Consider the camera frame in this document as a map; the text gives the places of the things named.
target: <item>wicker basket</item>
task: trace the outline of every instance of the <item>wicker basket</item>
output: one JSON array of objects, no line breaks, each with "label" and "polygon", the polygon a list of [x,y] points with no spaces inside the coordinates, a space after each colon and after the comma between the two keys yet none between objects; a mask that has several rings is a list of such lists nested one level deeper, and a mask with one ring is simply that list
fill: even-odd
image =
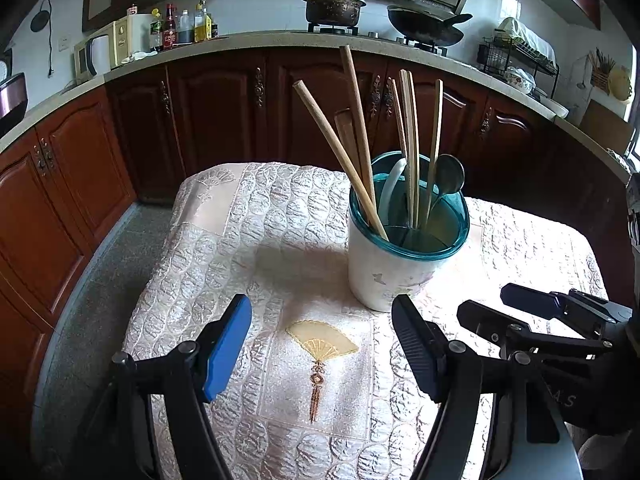
[{"label": "wicker basket", "polygon": [[591,70],[591,85],[599,88],[603,92],[609,93],[609,74],[605,74],[599,68],[593,67]]}]

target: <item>white cloth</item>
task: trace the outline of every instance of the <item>white cloth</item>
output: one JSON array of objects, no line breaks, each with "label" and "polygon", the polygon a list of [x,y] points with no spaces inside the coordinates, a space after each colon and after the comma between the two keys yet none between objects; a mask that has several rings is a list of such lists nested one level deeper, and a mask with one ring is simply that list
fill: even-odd
[{"label": "white cloth", "polygon": [[496,29],[495,35],[504,40],[517,40],[526,43],[533,50],[548,59],[554,66],[556,64],[556,53],[554,48],[545,40],[539,37],[535,32],[527,28],[527,26],[516,20],[515,18],[505,18],[500,26]]},{"label": "white cloth", "polygon": [[[253,320],[226,390],[206,406],[235,480],[409,478],[437,406],[421,393],[388,314],[370,311],[347,281],[345,174],[288,164],[226,164],[180,187],[170,232],[124,341],[137,359],[167,353],[218,319],[234,294]],[[467,199],[468,241],[414,303],[449,338],[497,347],[462,329],[456,308],[481,301],[543,333],[572,334],[502,305],[508,282],[606,297],[585,238],[508,207]],[[300,320],[338,329],[358,351],[326,362],[318,420],[309,422],[313,360],[286,331]],[[162,397],[152,399],[161,465],[179,478]],[[491,397],[483,396],[464,478],[478,478]]]}]

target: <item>black frying pan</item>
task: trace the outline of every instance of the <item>black frying pan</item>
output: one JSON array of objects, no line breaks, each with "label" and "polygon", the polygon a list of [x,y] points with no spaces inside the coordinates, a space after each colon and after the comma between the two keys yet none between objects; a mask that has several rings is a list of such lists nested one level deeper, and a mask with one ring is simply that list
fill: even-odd
[{"label": "black frying pan", "polygon": [[420,10],[399,6],[388,6],[386,13],[391,24],[410,40],[435,46],[451,46],[465,37],[461,30],[453,27],[470,20],[471,14],[459,14],[447,20]]}]

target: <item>tile floor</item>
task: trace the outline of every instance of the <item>tile floor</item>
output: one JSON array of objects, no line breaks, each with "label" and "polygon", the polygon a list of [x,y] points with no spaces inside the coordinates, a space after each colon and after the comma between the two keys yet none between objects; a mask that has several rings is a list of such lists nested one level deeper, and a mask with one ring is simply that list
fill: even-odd
[{"label": "tile floor", "polygon": [[43,479],[66,478],[65,469],[77,458],[78,427],[99,394],[111,355],[122,347],[170,218],[170,208],[132,206],[100,246],[67,303],[45,360],[49,371],[36,393],[32,448]]}]

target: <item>screw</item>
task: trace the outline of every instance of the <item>screw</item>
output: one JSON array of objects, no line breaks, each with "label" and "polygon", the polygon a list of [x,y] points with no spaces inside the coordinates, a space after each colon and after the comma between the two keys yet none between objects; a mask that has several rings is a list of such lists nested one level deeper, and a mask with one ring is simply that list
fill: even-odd
[{"label": "screw", "polygon": [[113,356],[111,356],[111,362],[117,365],[123,365],[127,362],[129,358],[129,354],[126,352],[116,352]]},{"label": "screw", "polygon": [[178,345],[178,352],[181,354],[190,354],[196,349],[195,341],[183,341]]},{"label": "screw", "polygon": [[516,362],[521,365],[528,365],[531,362],[531,357],[529,357],[524,352],[516,352],[513,355],[513,358],[516,359]]},{"label": "screw", "polygon": [[449,342],[449,350],[454,354],[463,354],[466,351],[466,345],[462,341],[454,339]]}]

